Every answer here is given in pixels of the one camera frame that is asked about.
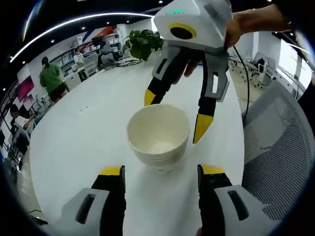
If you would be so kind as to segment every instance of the ceiling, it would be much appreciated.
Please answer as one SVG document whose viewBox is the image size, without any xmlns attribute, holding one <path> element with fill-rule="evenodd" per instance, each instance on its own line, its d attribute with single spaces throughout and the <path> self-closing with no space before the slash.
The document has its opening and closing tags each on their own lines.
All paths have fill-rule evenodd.
<svg viewBox="0 0 315 236">
<path fill-rule="evenodd" d="M 22 68 L 23 61 L 31 61 L 41 52 L 51 47 L 51 40 L 58 43 L 66 38 L 82 32 L 81 27 L 86 30 L 104 27 L 106 22 L 111 25 L 126 23 L 130 24 L 144 18 L 111 16 L 97 17 L 76 22 L 68 26 L 59 28 L 29 46 L 22 52 L 13 63 L 9 63 L 10 56 L 16 54 L 27 42 L 46 31 L 47 29 L 74 19 L 80 16 L 86 16 L 104 12 L 135 12 L 142 13 L 150 9 L 164 6 L 172 0 L 163 0 L 160 4 L 158 0 L 25 0 L 6 1 L 7 8 L 1 15 L 2 22 L 6 23 L 5 34 L 2 36 L 2 49 L 0 57 L 0 70 L 5 78 L 1 80 L 0 88 L 8 86 L 16 80 L 16 73 Z M 246 9 L 261 8 L 268 4 L 267 0 L 230 0 L 233 12 Z M 32 12 L 32 18 L 29 21 L 29 27 L 23 40 L 23 32 L 26 22 Z M 154 15 L 157 10 L 147 14 Z"/>
</svg>

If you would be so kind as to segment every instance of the floor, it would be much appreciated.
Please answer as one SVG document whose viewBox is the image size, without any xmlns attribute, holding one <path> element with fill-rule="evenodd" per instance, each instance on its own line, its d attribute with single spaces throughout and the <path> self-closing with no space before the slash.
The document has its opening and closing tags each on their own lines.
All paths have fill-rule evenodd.
<svg viewBox="0 0 315 236">
<path fill-rule="evenodd" d="M 247 83 L 244 82 L 244 80 L 246 79 L 245 71 L 242 68 L 233 67 L 232 64 L 229 65 L 229 71 L 236 89 L 236 93 L 239 98 L 241 112 L 243 113 L 246 110 L 247 106 Z M 263 93 L 263 91 L 264 90 L 261 88 L 255 88 L 253 82 L 250 82 L 249 105 L 251 105 Z M 32 184 L 29 150 L 24 156 L 23 167 L 21 169 L 21 172 L 18 174 L 17 187 L 19 198 L 25 211 L 32 211 L 30 215 L 45 220 L 44 214 L 40 211 L 41 209 L 38 204 Z"/>
</svg>

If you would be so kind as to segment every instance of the table surface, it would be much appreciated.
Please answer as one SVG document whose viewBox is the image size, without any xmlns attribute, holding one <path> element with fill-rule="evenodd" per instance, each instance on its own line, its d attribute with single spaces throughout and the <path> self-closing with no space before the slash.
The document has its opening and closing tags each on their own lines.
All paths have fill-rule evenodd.
<svg viewBox="0 0 315 236">
<path fill-rule="evenodd" d="M 197 164 L 223 166 L 241 184 L 244 133 L 233 81 L 217 103 L 214 122 L 192 144 L 203 70 L 197 67 L 171 87 L 163 103 L 183 109 L 190 121 L 187 150 L 177 168 L 153 173 L 129 148 L 126 125 L 144 106 L 152 67 L 143 63 L 93 75 L 61 99 L 31 135 L 30 163 L 35 193 L 49 223 L 82 188 L 91 187 L 105 167 L 126 166 L 124 235 L 188 235 L 201 227 Z"/>
</svg>

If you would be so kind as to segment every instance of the ceiling light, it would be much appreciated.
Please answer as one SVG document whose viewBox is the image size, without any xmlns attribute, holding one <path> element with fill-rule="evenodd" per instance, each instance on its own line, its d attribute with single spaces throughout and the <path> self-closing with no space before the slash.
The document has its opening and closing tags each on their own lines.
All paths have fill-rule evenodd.
<svg viewBox="0 0 315 236">
<path fill-rule="evenodd" d="M 89 15 L 89 16 L 82 16 L 79 18 L 75 18 L 66 22 L 63 22 L 59 25 L 56 25 L 48 30 L 46 30 L 45 32 L 41 33 L 40 35 L 36 36 L 35 38 L 33 38 L 30 42 L 28 42 L 26 45 L 24 45 L 23 48 L 21 48 L 14 56 L 13 58 L 10 60 L 10 62 L 13 62 L 26 48 L 28 48 L 31 44 L 33 44 L 35 41 L 37 41 L 38 39 L 40 39 L 41 37 L 45 36 L 46 34 L 62 27 L 62 26 L 66 26 L 69 25 L 73 22 L 77 22 L 77 21 L 82 21 L 85 19 L 89 19 L 89 18 L 93 18 L 93 17 L 100 17 L 100 16 L 143 16 L 143 17 L 150 17 L 152 18 L 152 15 L 147 15 L 147 14 L 141 14 L 141 13 L 130 13 L 130 12 L 113 12 L 113 13 L 100 13 L 100 14 L 94 14 L 94 15 Z"/>
<path fill-rule="evenodd" d="M 310 54 L 308 51 L 306 51 L 306 50 L 305 50 L 305 49 L 303 49 L 303 48 L 300 48 L 299 46 L 296 46 L 296 45 L 291 44 L 291 43 L 287 43 L 287 44 L 288 44 L 288 45 L 290 45 L 291 47 L 294 47 L 294 48 L 300 49 L 301 51 L 303 51 L 303 52 L 306 52 L 306 53 Z"/>
</svg>

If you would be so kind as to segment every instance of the mesh chair back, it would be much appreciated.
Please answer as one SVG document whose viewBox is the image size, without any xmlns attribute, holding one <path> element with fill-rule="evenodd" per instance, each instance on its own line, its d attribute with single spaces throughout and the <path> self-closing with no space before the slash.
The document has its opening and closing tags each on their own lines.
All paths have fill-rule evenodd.
<svg viewBox="0 0 315 236">
<path fill-rule="evenodd" d="M 315 140 L 303 110 L 277 81 L 249 108 L 244 124 L 242 186 L 282 219 L 300 194 L 314 163 Z"/>
</svg>

